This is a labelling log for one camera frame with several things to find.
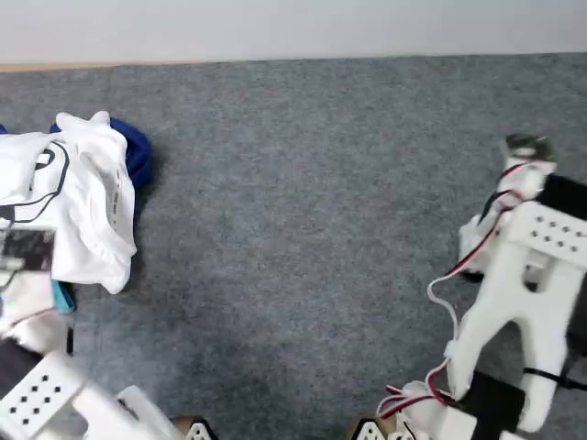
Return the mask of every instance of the cable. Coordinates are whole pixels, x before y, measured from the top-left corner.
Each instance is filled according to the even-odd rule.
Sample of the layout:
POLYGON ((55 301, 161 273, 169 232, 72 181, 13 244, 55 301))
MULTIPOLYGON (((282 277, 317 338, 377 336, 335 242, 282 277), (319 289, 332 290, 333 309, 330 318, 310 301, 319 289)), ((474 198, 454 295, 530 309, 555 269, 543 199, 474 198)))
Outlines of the cable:
MULTIPOLYGON (((506 191, 502 191, 498 193, 499 195, 495 198, 494 203, 498 203, 500 202, 500 200, 502 198, 504 198, 506 195, 512 194, 516 199, 518 200, 523 200, 521 194, 516 191, 516 190, 506 190, 506 191)), ((477 246, 475 246, 464 258, 462 258, 452 269, 450 269, 448 272, 446 272, 443 276, 436 278, 435 280, 432 280, 429 284, 428 287, 426 288, 426 296, 428 297, 428 299, 432 302, 432 303, 436 303, 438 305, 440 305, 441 307, 445 308, 450 315, 450 319, 452 320, 452 333, 453 333, 453 339, 457 338, 457 335, 459 333, 459 318, 457 317, 457 313, 455 312, 454 307, 452 306, 452 304, 450 304, 450 302, 443 300, 442 298, 438 298, 432 288, 439 282, 441 281, 446 281, 446 280, 450 280, 452 277, 454 277, 455 275, 457 275, 459 272, 461 272, 462 270, 464 270, 467 265, 471 262, 471 260, 477 256, 477 254, 479 253, 479 251, 482 249, 483 245, 485 245, 485 243, 487 242, 487 240, 489 240, 489 238, 493 235, 493 232, 495 232, 495 229, 497 228, 499 221, 501 219, 501 216, 503 213, 505 213, 506 211, 509 211, 511 209, 510 206, 505 206, 504 208, 502 208, 499 212, 499 214, 497 215, 497 217, 495 218, 495 221, 493 222, 492 227, 489 229, 489 232, 487 232, 487 234, 485 234, 485 236, 481 239, 481 241, 477 244, 477 246)))
POLYGON ((387 419, 387 418, 391 417, 392 415, 394 415, 395 413, 397 413, 398 411, 401 411, 401 410, 407 408, 408 406, 412 406, 415 403, 418 403, 421 401, 426 401, 428 399, 434 399, 434 397, 433 396, 417 396, 417 397, 413 397, 410 399, 405 399, 405 400, 397 403, 396 405, 392 406, 389 410, 385 410, 385 412, 381 412, 378 415, 382 419, 387 419))
MULTIPOLYGON (((502 204, 502 206, 501 206, 497 216, 495 217, 495 220, 493 221, 493 224, 490 227, 487 234, 485 234, 485 236, 481 239, 481 241, 477 244, 477 246, 475 246, 455 266, 453 266, 452 269, 447 271, 442 277, 439 277, 439 278, 436 278, 435 280, 432 280, 428 284, 428 287, 426 288, 426 296, 428 297, 428 299, 432 303, 436 303, 436 304, 440 305, 441 307, 443 307, 444 309, 446 309, 449 312, 450 319, 452 321, 452 334, 453 334, 452 339, 453 340, 456 340, 459 335, 459 318, 457 316, 457 313, 455 312, 454 307, 452 306, 452 304, 450 302, 443 300, 442 298, 439 298, 434 294, 433 287, 437 283, 449 280, 452 277, 454 277, 455 275, 457 275, 458 273, 460 273, 461 271, 463 271, 467 267, 467 265, 471 262, 471 260, 477 256, 477 254, 483 248, 485 243, 487 243, 489 238, 493 235, 493 233, 495 232, 495 229, 497 229, 497 226, 499 225, 499 221, 502 218, 502 215, 504 213, 514 209, 514 206, 501 202, 501 200, 505 196, 510 195, 510 194, 513 195, 514 198, 516 198, 516 200, 518 201, 518 204, 523 203, 525 201, 523 199, 522 195, 516 190, 505 190, 505 191, 498 192, 496 194, 496 197, 493 200, 493 203, 494 204, 500 203, 500 204, 502 204)), ((438 367, 433 368, 430 371, 428 371, 428 374, 426 374, 426 380, 425 380, 426 385, 430 389, 430 392, 432 393, 434 398, 437 399, 443 405, 446 405, 447 403, 442 398, 442 396, 438 392, 436 386, 434 385, 434 377, 437 376, 438 374, 440 374, 447 367, 448 363, 449 363, 449 360, 447 358, 445 358, 445 360, 438 367)))
POLYGON ((377 405, 377 413, 383 413, 383 408, 385 408, 385 406, 387 406, 387 404, 389 402, 396 402, 396 401, 402 401, 405 399, 405 396, 388 396, 385 399, 383 399, 382 401, 379 402, 379 405, 377 405))
POLYGON ((391 394, 397 395, 404 395, 404 392, 399 388, 392 387, 391 385, 385 385, 385 389, 390 392, 391 394))
MULTIPOLYGON (((531 163, 532 163, 531 161, 519 163, 519 164, 514 165, 513 167, 508 168, 507 170, 505 170, 501 174, 499 181, 501 181, 503 178, 509 176, 513 172, 520 170, 520 169, 524 168, 525 166, 529 166, 531 163)), ((500 221, 502 215, 508 211, 511 211, 512 209, 514 209, 514 207, 516 207, 518 204, 523 203, 524 201, 525 200, 524 200, 522 194, 515 189, 504 190, 504 191, 495 192, 494 194, 492 194, 490 196, 490 200, 488 201, 486 207, 484 208, 484 211, 486 211, 485 214, 488 214, 489 211, 491 210, 491 208, 495 204, 500 204, 500 206, 499 206, 498 214, 497 214, 495 220, 493 221, 493 224, 490 227, 487 234, 485 234, 485 236, 480 240, 480 242, 464 258, 462 258, 452 269, 448 270, 443 276, 438 277, 435 280, 432 280, 428 284, 428 286, 426 287, 427 298, 432 303, 436 303, 436 304, 440 305, 441 307, 443 307, 444 309, 446 309, 449 312, 450 319, 453 323, 453 340, 456 340, 457 336, 459 334, 459 318, 457 316, 457 313, 456 313, 454 307, 452 306, 452 304, 450 302, 448 302, 442 298, 439 298, 434 294, 433 287, 436 284, 438 284, 439 282, 449 280, 452 277, 454 277, 455 275, 457 275, 458 273, 460 273, 461 271, 463 271, 467 267, 467 265, 471 262, 471 260, 477 256, 477 254, 480 252, 480 250, 483 248, 483 246, 487 243, 489 238, 493 235, 493 233, 497 229, 497 226, 499 225, 499 221, 500 221), (503 198, 505 198, 508 195, 511 195, 514 198, 516 198, 517 203, 515 205, 509 205, 509 204, 503 202, 503 198)), ((426 386, 428 387, 428 389, 430 390, 431 395, 419 396, 417 398, 408 398, 402 390, 395 388, 391 385, 386 385, 385 389, 388 392, 390 392, 392 394, 392 396, 388 396, 385 399, 380 401, 379 405, 377 406, 377 413, 380 415, 380 417, 382 417, 384 419, 384 418, 390 417, 391 415, 397 413, 398 411, 401 411, 403 408, 405 408, 407 406, 410 406, 414 403, 420 402, 425 399, 436 399, 440 403, 442 403, 443 405, 447 405, 445 399, 442 397, 442 394, 440 393, 440 391, 438 391, 436 385, 434 384, 434 379, 437 375, 439 375, 442 371, 444 371, 444 369, 447 367, 448 363, 449 363, 449 359, 445 358, 439 366, 432 368, 426 374, 425 383, 426 383, 426 386), (383 408, 385 407, 385 405, 387 405, 390 402, 396 402, 396 401, 399 401, 399 403, 396 403, 392 408, 390 408, 386 411, 383 411, 383 408)))
POLYGON ((522 162, 522 163, 517 163, 516 165, 508 168, 507 170, 505 170, 504 172, 502 172, 502 174, 499 176, 499 182, 502 181, 505 177, 509 176, 510 174, 525 168, 527 166, 533 165, 534 161, 533 160, 529 160, 528 162, 522 162))
POLYGON ((412 439, 418 440, 418 437, 415 436, 414 431, 412 431, 412 429, 410 429, 410 426, 407 424, 406 421, 404 421, 404 426, 405 426, 405 429, 407 429, 407 432, 410 433, 410 435, 412 436, 412 439))

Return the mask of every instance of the black cable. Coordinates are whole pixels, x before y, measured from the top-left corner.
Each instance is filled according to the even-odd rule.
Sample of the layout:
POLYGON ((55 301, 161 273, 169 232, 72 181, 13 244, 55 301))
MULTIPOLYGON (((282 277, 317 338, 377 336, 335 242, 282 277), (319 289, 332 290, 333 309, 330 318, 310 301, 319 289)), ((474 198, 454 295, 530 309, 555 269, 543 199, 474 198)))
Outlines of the black cable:
POLYGON ((540 376, 541 378, 552 380, 557 382, 560 387, 566 388, 567 390, 587 391, 587 384, 578 382, 577 380, 569 379, 566 375, 557 376, 556 374, 548 373, 536 368, 524 368, 524 373, 534 374, 536 376, 540 376))
POLYGON ((406 422, 404 422, 404 426, 405 429, 407 429, 410 435, 412 436, 412 440, 418 440, 418 437, 415 436, 414 431, 410 429, 410 426, 406 422))

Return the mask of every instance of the white plastic part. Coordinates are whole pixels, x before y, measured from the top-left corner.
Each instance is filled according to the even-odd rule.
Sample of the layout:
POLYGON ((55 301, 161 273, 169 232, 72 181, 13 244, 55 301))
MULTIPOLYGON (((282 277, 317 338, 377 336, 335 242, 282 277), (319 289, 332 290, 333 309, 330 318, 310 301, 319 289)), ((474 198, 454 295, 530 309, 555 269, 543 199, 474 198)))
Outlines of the white plastic part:
POLYGON ((138 387, 128 387, 116 396, 120 405, 150 427, 158 438, 183 439, 170 420, 138 387))
POLYGON ((64 353, 67 345, 67 328, 63 317, 50 310, 16 324, 6 332, 6 336, 13 337, 21 346, 37 353, 64 353))
POLYGON ((205 424, 196 422, 190 428, 185 440, 212 440, 212 436, 208 433, 205 424))
POLYGON ((22 271, 15 275, 3 292, 0 334, 27 316, 53 308, 53 291, 48 272, 22 271))
POLYGON ((59 411, 73 407, 88 423, 84 440, 184 439, 138 388, 128 388, 115 399, 87 381, 56 342, 64 336, 63 328, 62 318, 51 312, 29 318, 10 332, 25 347, 55 350, 0 401, 0 435, 14 440, 73 439, 51 425, 59 411))
MULTIPOLYGON (((565 333, 587 270, 587 223, 540 203, 514 209, 495 244, 475 304, 465 314, 449 351, 453 397, 467 392, 485 344, 508 322, 522 333, 526 367, 559 375, 567 356, 565 333), (533 255, 546 257, 536 292, 523 283, 533 255)), ((537 431, 544 423, 556 382, 525 375, 526 407, 519 428, 537 431)))
MULTIPOLYGON (((471 440, 477 419, 456 408, 446 407, 442 416, 437 419, 434 440, 471 440)), ((502 431, 500 440, 523 440, 522 437, 502 431)))
POLYGON ((16 428, 22 438, 33 438, 79 392, 84 381, 69 358, 50 353, 0 401, 0 419, 16 428))
MULTIPOLYGON (((509 169, 514 165, 524 164, 520 159, 507 159, 505 169, 509 169)), ((505 190, 515 189, 521 193, 524 199, 529 200, 536 197, 542 189, 546 177, 556 169, 555 162, 536 161, 525 167, 512 172, 510 175, 502 178, 499 181, 496 191, 501 192, 505 190)), ((494 206, 487 215, 479 222, 481 215, 475 215, 469 223, 462 226, 459 230, 459 259, 464 258, 471 250, 477 246, 483 237, 489 232, 493 226, 496 216, 498 215, 499 207, 494 206)), ((485 243, 483 248, 479 251, 477 256, 467 265, 466 271, 472 273, 484 273, 487 265, 493 257, 495 237, 491 237, 485 243)), ((540 257, 532 258, 528 261, 530 269, 541 270, 544 267, 544 260, 540 257)), ((532 270, 526 274, 526 277, 532 279, 532 270)))
POLYGON ((357 440, 386 440, 375 422, 365 422, 356 438, 357 440))

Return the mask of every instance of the red and white wire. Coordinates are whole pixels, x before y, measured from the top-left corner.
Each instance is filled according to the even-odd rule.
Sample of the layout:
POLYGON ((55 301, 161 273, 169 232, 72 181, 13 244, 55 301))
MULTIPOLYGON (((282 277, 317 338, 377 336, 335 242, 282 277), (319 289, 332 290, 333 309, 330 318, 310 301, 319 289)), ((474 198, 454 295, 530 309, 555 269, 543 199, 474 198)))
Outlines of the red and white wire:
MULTIPOLYGON (((518 163, 518 164, 514 165, 513 167, 508 168, 500 176, 500 181, 503 178, 509 176, 510 174, 512 174, 518 170, 521 170, 531 164, 532 164, 532 162, 518 163)), ((507 211, 511 211, 515 207, 516 204, 520 204, 523 202, 524 202, 524 198, 522 197, 520 192, 518 192, 517 190, 510 189, 510 190, 504 190, 504 191, 498 192, 495 196, 495 199, 493 200, 494 204, 499 204, 498 214, 495 217, 495 220, 493 221, 493 224, 490 227, 487 234, 485 234, 485 236, 483 236, 483 238, 480 240, 480 242, 477 244, 477 246, 475 246, 451 270, 447 271, 443 276, 438 277, 435 280, 432 280, 428 284, 428 286, 426 288, 426 296, 428 297, 428 299, 432 303, 436 303, 436 304, 442 306, 443 308, 445 308, 449 312, 450 319, 453 323, 453 339, 457 339, 457 336, 459 335, 459 318, 457 316, 457 313, 456 313, 454 307, 452 306, 452 304, 450 302, 443 300, 442 298, 439 298, 434 294, 433 287, 436 284, 438 284, 439 282, 449 280, 452 277, 454 277, 455 275, 457 275, 458 273, 462 272, 467 267, 467 265, 479 254, 479 252, 481 251, 483 246, 485 246, 485 244, 487 243, 489 238, 492 237, 493 233, 497 229, 497 226, 499 225, 499 221, 501 220, 502 214, 507 211), (505 197, 507 197, 508 195, 511 195, 514 198, 516 198, 516 203, 514 203, 514 204, 504 203, 503 199, 505 197)), ((377 414, 381 418, 385 419, 385 418, 388 418, 388 417, 394 415, 398 411, 401 411, 403 408, 406 408, 410 405, 413 405, 415 403, 421 402, 426 399, 436 399, 439 402, 441 402, 442 404, 446 405, 447 403, 446 403, 445 399, 443 398, 442 394, 438 391, 437 387, 434 384, 434 378, 438 374, 440 374, 442 371, 444 371, 444 369, 447 367, 448 363, 449 363, 449 359, 445 358, 440 365, 438 365, 435 368, 432 368, 426 374, 425 383, 426 383, 426 386, 428 387, 428 389, 430 390, 430 395, 409 398, 404 394, 404 392, 402 390, 395 388, 395 387, 392 387, 391 385, 386 385, 385 389, 388 392, 390 392, 392 394, 392 396, 386 397, 385 399, 383 399, 379 403, 379 405, 377 406, 377 414), (385 406, 388 405, 390 402, 397 402, 397 403, 394 406, 392 406, 391 408, 385 409, 385 406)))
POLYGON ((394 415, 395 413, 403 410, 404 408, 407 408, 408 406, 412 406, 415 403, 418 403, 421 401, 426 401, 428 399, 434 399, 434 397, 425 395, 425 396, 415 396, 415 397, 406 398, 406 399, 403 399, 402 401, 399 401, 391 408, 388 408, 386 410, 378 412, 377 415, 382 419, 387 419, 387 418, 391 417, 392 415, 394 415))

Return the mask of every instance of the white t-shirt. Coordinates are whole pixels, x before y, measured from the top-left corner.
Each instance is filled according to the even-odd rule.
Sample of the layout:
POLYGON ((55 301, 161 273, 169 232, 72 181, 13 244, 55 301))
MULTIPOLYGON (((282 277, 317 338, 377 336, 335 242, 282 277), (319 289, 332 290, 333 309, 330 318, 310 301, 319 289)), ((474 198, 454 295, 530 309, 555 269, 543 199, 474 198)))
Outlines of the white t-shirt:
MULTIPOLYGON (((14 227, 55 229, 52 278, 100 283, 110 293, 119 293, 137 251, 132 223, 135 192, 125 164, 127 141, 110 127, 107 112, 90 120, 60 113, 56 121, 61 132, 43 135, 32 180, 26 183, 26 199, 7 203, 0 198, 0 226, 14 221, 14 227)), ((5 136, 0 136, 0 158, 3 142, 14 144, 22 137, 24 145, 27 139, 5 136)), ((28 152, 22 158, 23 163, 30 162, 28 152)), ((0 185, 4 173, 0 159, 0 185)))

